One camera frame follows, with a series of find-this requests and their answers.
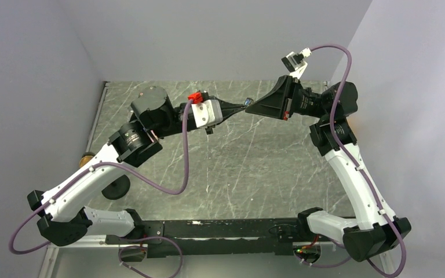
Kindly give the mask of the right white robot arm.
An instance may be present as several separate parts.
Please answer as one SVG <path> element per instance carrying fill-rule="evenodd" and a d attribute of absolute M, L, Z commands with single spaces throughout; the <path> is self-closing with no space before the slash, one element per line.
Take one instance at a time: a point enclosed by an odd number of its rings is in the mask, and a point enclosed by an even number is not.
<path fill-rule="evenodd" d="M 352 259 L 362 262 L 398 246 L 395 233 L 406 237 L 411 224 L 389 207 L 364 165 L 347 121 L 358 110 L 357 100 L 358 91 L 352 82 L 315 93 L 296 78 L 283 75 L 269 93 L 245 111 L 279 120 L 288 120 L 293 114 L 318 119 L 309 127 L 313 145 L 335 171 L 355 216 L 342 218 L 322 208 L 310 208 L 298 214 L 297 235 L 306 241 L 316 235 L 328 237 L 342 244 Z"/>

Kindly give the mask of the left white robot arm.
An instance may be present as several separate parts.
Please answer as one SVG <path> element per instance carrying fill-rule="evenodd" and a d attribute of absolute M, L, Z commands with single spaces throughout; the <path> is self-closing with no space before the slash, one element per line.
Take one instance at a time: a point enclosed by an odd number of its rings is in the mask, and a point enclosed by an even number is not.
<path fill-rule="evenodd" d="M 107 193 L 112 186 L 120 189 L 114 199 L 124 196 L 130 188 L 127 174 L 162 150 L 161 139 L 181 134 L 187 149 L 189 131 L 205 129 L 210 134 L 221 122 L 243 111 L 246 104 L 229 103 L 198 91 L 174 107 L 166 90 L 153 86 L 141 92 L 130 107 L 130 120 L 75 174 L 48 191 L 28 195 L 30 207 L 39 215 L 38 230 L 49 242 L 67 246 L 90 235 L 138 242 L 146 231 L 135 210 L 96 210 L 87 206 L 90 199 Z"/>

